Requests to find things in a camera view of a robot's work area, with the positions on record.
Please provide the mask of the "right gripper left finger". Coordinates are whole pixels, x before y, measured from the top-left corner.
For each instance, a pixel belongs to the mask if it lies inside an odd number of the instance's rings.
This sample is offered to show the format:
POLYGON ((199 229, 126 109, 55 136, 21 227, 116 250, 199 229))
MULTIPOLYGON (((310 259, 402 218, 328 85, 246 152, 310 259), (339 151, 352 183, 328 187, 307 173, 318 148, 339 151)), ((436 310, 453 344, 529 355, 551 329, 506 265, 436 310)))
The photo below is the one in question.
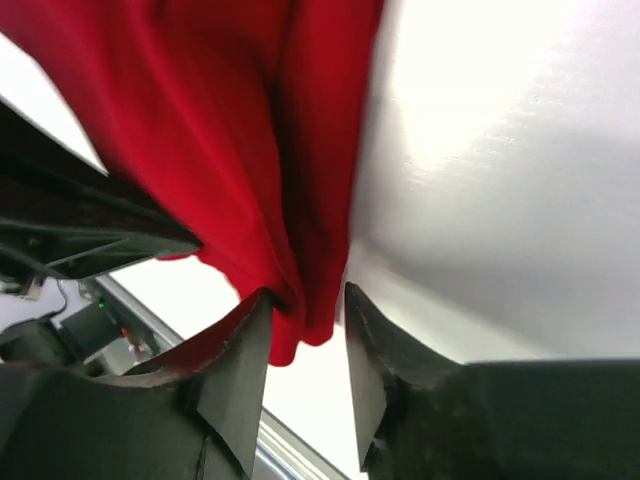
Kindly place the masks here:
POLYGON ((68 368, 1 368, 5 479, 201 479, 203 422, 186 410, 189 379, 139 365, 90 378, 68 368))

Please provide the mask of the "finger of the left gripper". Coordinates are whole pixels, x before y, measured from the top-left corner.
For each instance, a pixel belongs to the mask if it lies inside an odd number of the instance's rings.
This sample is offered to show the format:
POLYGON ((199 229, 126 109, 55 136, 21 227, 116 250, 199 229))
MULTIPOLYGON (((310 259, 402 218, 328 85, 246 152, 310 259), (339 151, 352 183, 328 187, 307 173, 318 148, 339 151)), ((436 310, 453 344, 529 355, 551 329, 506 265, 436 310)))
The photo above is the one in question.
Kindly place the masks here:
POLYGON ((2 279, 85 279, 200 246, 132 183, 1 106, 2 279))

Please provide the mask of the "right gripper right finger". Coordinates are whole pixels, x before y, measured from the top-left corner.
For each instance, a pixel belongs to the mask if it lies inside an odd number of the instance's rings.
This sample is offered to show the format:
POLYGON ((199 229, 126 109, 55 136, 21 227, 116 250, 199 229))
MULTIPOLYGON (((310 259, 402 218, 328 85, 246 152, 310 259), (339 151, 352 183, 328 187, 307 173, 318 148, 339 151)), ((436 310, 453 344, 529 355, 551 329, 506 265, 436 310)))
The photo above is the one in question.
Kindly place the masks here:
POLYGON ((372 479, 635 479, 635 360, 456 363, 344 291, 360 468, 372 479))

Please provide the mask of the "red pleated skirt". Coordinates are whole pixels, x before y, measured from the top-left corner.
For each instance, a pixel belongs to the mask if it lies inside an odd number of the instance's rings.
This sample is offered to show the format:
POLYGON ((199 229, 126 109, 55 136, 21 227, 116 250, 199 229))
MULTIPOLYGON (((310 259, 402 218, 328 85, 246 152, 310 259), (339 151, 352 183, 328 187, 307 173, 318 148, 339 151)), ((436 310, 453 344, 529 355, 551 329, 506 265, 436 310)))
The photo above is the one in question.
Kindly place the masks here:
POLYGON ((269 361, 333 333, 380 1, 5 1, 104 164, 279 298, 269 361))

